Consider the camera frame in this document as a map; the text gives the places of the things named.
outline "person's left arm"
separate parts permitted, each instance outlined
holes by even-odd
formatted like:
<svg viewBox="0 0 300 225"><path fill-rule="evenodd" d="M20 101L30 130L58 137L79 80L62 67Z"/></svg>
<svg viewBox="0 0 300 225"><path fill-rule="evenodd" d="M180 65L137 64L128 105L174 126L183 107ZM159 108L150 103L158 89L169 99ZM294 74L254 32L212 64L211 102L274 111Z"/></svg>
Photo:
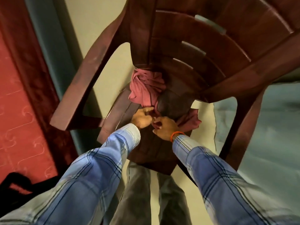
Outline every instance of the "person's left arm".
<svg viewBox="0 0 300 225"><path fill-rule="evenodd" d="M127 155L140 142L140 128L152 117L140 109L130 124L112 133L106 142L79 156L51 190L33 198L0 219L2 224L101 223L122 178Z"/></svg>

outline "beige floor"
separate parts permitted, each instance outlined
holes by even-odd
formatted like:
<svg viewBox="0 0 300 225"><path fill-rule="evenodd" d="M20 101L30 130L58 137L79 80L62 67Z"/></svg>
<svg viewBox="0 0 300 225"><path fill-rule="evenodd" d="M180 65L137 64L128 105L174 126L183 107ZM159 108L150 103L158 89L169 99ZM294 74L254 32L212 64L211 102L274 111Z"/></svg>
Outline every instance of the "beige floor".
<svg viewBox="0 0 300 225"><path fill-rule="evenodd" d="M104 28L118 16L125 1L126 0L65 0L83 56L86 55ZM109 112L120 89L130 81L132 70L133 65L130 56L130 46L128 43L123 44L113 54L94 86L94 91L103 116L106 116ZM215 151L215 117L213 104L195 101L192 107L199 108L199 118L202 120L202 123L198 129L193 131L191 137L212 151ZM158 224L159 212L158 181L155 172L152 172L151 175L152 224L155 225ZM212 224L204 208L202 197L197 187L178 167L175 168L172 176L186 193L193 224ZM126 180L125 172L123 173L123 179ZM122 194L122 187L118 190L118 196Z"/></svg>

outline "pink garment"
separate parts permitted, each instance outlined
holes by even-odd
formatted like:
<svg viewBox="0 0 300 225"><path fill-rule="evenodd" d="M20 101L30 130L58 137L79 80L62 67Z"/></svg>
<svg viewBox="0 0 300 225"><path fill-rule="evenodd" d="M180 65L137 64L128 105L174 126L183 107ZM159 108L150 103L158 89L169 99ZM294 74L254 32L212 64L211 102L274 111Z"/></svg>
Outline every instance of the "pink garment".
<svg viewBox="0 0 300 225"><path fill-rule="evenodd" d="M158 97L166 90L165 82L161 72L151 72L142 69L135 69L131 76L129 100L141 104L142 107L154 106L155 116L160 116L157 110ZM176 122L182 132L197 129L201 121L198 119L198 109L190 109Z"/></svg>

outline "orange wristband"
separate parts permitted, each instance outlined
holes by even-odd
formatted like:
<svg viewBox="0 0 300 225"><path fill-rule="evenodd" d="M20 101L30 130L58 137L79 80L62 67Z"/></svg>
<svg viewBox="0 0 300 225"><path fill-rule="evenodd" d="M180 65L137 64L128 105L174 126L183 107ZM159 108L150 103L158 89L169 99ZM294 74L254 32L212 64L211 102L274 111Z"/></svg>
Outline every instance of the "orange wristband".
<svg viewBox="0 0 300 225"><path fill-rule="evenodd" d="M181 134L185 135L184 132L180 132L180 131L173 132L172 135L171 135L171 137L170 137L170 141L171 141L172 143L173 143L173 136L174 136L176 133L181 133Z"/></svg>

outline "long sleeve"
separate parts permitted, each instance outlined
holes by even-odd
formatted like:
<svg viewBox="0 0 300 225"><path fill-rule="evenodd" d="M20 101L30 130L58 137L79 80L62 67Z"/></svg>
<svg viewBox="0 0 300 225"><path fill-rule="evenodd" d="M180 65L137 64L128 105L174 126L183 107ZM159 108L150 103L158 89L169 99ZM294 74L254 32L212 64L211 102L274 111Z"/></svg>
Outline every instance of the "long sleeve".
<svg viewBox="0 0 300 225"><path fill-rule="evenodd" d="M117 190L127 155L140 142L128 124L101 148L78 157L51 190L0 219L2 224L99 225Z"/></svg>
<svg viewBox="0 0 300 225"><path fill-rule="evenodd" d="M196 182L214 224L300 224L291 210L188 136L178 136L173 151Z"/></svg>

